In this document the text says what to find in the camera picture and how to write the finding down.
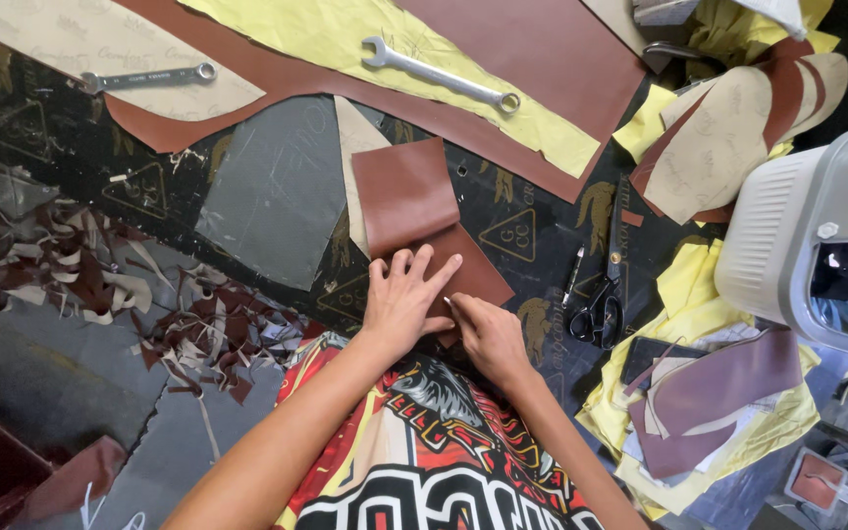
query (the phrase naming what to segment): metal tool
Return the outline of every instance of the metal tool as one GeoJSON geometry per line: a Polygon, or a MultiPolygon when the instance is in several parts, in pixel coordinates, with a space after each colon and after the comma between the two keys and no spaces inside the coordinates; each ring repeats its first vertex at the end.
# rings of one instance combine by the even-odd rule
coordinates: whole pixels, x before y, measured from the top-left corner
{"type": "Polygon", "coordinates": [[[607,248],[607,271],[597,284],[591,298],[579,309],[568,324],[568,332],[583,343],[611,350],[624,335],[623,290],[620,285],[620,264],[623,254],[620,245],[621,210],[620,186],[613,199],[610,213],[610,235],[607,248]]]}
{"type": "Polygon", "coordinates": [[[375,56],[363,58],[362,61],[369,66],[394,66],[395,68],[414,74],[424,79],[443,85],[451,90],[466,94],[479,101],[496,106],[506,114],[513,114],[519,110],[522,100],[514,92],[498,92],[482,85],[454,76],[449,72],[430,66],[405,54],[399,54],[388,47],[381,37],[367,37],[362,39],[365,44],[375,46],[375,56]]]}
{"type": "Polygon", "coordinates": [[[84,91],[88,94],[99,93],[103,90],[135,89],[139,87],[159,87],[186,85],[189,83],[208,83],[218,77],[218,69],[210,62],[203,62],[191,68],[176,68],[142,74],[125,74],[101,78],[93,72],[80,75],[84,81],[84,91]]]}
{"type": "Polygon", "coordinates": [[[568,276],[568,285],[564,287],[564,297],[561,298],[561,308],[568,307],[568,298],[575,289],[575,283],[578,282],[578,272],[582,269],[582,259],[584,258],[584,245],[578,249],[575,257],[575,268],[571,270],[571,275],[568,276]]]}

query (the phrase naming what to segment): combination wrench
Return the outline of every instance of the combination wrench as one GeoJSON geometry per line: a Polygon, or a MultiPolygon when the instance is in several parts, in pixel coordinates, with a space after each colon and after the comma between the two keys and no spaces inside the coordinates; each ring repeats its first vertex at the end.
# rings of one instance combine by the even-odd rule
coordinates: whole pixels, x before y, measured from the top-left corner
{"type": "Polygon", "coordinates": [[[519,105],[522,104],[522,101],[519,99],[519,94],[513,92],[498,92],[474,83],[473,81],[468,81],[460,78],[459,76],[454,76],[454,74],[451,74],[450,72],[445,72],[415,58],[410,58],[405,54],[399,54],[388,47],[388,45],[384,43],[384,39],[381,37],[367,37],[362,39],[362,42],[375,46],[374,56],[362,58],[362,61],[369,66],[394,66],[395,68],[404,70],[409,74],[414,74],[424,79],[430,79],[430,81],[443,85],[451,90],[466,94],[478,99],[479,101],[489,103],[490,105],[494,105],[506,114],[515,113],[519,110],[519,105]]]}
{"type": "Polygon", "coordinates": [[[158,87],[185,85],[189,83],[207,83],[218,77],[218,69],[210,62],[203,62],[191,68],[176,68],[142,74],[125,74],[101,78],[93,72],[80,75],[84,81],[83,90],[95,94],[103,90],[134,89],[138,87],[158,87]]]}

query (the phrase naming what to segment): person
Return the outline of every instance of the person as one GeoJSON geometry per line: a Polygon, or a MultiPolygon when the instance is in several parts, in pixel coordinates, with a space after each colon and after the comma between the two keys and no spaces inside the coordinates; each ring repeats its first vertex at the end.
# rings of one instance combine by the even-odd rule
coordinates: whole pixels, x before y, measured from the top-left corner
{"type": "Polygon", "coordinates": [[[425,281],[432,255],[423,245],[395,253],[390,271],[371,263],[362,329],[341,351],[315,341],[274,411],[164,529],[646,528],[531,366],[515,315],[456,293],[452,319],[426,316],[463,262],[425,281]],[[517,415],[432,355],[409,354],[455,328],[517,415]]]}

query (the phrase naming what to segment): workbench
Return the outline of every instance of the workbench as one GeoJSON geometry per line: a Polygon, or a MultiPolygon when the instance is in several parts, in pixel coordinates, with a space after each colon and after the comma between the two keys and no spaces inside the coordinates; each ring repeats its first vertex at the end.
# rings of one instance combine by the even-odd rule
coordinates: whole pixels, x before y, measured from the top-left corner
{"type": "MultiPolygon", "coordinates": [[[[640,106],[650,80],[643,80],[619,125],[640,106]]],[[[393,143],[430,137],[418,127],[389,116],[382,116],[378,122],[383,135],[393,143]]],[[[369,262],[348,238],[345,216],[326,247],[310,291],[266,279],[195,233],[208,189],[218,178],[218,142],[231,132],[229,128],[199,141],[190,153],[160,155],[116,126],[100,96],[78,90],[65,76],[26,56],[0,56],[0,160],[22,166],[34,179],[59,186],[65,196],[201,259],[284,306],[343,335],[354,334],[363,314],[361,301],[368,288],[369,262]],[[131,186],[108,180],[126,173],[132,173],[131,186]]],[[[515,291],[505,308],[523,320],[532,363],[565,413],[573,416],[599,383],[600,366],[608,355],[573,339],[566,331],[567,321],[572,305],[588,296],[603,273],[613,186],[629,175],[635,164],[612,141],[597,161],[581,197],[569,204],[455,145],[446,143],[446,155],[450,178],[460,197],[461,223],[515,291]],[[582,245],[586,255],[579,281],[573,285],[575,294],[569,307],[562,308],[562,289],[582,245]]],[[[329,178],[341,181],[342,175],[329,178]]],[[[628,186],[621,186],[620,191],[625,203],[630,201],[628,210],[646,218],[641,227],[631,226],[622,235],[628,251],[623,262],[623,298],[627,329],[632,332],[653,319],[662,307],[656,278],[682,244],[721,238],[725,226],[679,226],[654,216],[628,186]]],[[[449,352],[438,352],[436,343],[423,347],[451,361],[465,359],[459,344],[449,352]]],[[[812,375],[807,381],[815,378],[820,379],[812,375]]],[[[835,388],[839,380],[832,378],[827,375],[820,379],[823,397],[815,395],[817,403],[825,403],[827,392],[835,388]]],[[[578,428],[596,451],[599,443],[578,428]]],[[[601,456],[611,468],[610,458],[603,453],[601,456]]],[[[776,481],[765,469],[782,470],[791,457],[786,450],[769,455],[736,474],[741,475],[745,487],[729,488],[723,481],[687,514],[718,528],[747,527],[776,481]]]]}

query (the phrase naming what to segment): plastic bin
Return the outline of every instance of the plastic bin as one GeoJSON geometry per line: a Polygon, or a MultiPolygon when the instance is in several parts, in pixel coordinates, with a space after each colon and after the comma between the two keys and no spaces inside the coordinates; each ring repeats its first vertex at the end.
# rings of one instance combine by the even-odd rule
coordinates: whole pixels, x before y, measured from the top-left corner
{"type": "Polygon", "coordinates": [[[848,133],[748,175],[715,269],[715,287],[741,310],[848,352],[848,333],[826,325],[810,297],[824,242],[848,242],[848,133]]]}

